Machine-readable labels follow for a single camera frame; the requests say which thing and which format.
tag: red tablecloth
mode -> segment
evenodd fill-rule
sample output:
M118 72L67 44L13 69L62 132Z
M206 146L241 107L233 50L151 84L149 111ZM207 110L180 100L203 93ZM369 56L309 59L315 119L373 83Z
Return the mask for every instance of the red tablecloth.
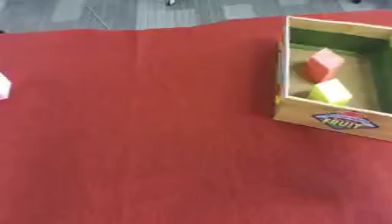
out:
M392 143L270 118L282 24L0 35L0 223L392 223Z

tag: cardboard box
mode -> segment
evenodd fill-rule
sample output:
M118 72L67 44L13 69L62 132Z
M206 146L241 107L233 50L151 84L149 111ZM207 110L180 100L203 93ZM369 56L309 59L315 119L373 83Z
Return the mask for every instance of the cardboard box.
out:
M279 44L275 119L392 141L392 28L287 17ZM329 48L345 59L335 78L351 92L345 106L309 100L309 57Z

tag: fruit logo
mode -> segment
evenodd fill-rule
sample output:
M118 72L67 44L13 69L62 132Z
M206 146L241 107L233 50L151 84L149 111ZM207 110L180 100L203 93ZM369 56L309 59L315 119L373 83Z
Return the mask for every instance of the fruit logo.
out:
M313 115L321 123L335 130L377 129L379 126L357 112L337 112Z

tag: gray carpet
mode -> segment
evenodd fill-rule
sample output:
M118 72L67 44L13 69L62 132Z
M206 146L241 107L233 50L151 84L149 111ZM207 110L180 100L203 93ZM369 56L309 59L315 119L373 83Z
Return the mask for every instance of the gray carpet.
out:
M0 29L30 32L79 28L149 29L230 18L388 9L392 0L0 0Z

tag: block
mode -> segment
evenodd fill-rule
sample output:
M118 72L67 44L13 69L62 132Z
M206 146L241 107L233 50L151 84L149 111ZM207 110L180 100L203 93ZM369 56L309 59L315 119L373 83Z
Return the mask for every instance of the block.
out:
M315 83L328 81L335 76L344 62L345 60L338 54L324 48L306 61L306 75Z
M335 105L345 105L353 96L339 80L332 79L314 85L308 98Z
M9 97L11 91L11 82L0 73L0 100L5 100Z

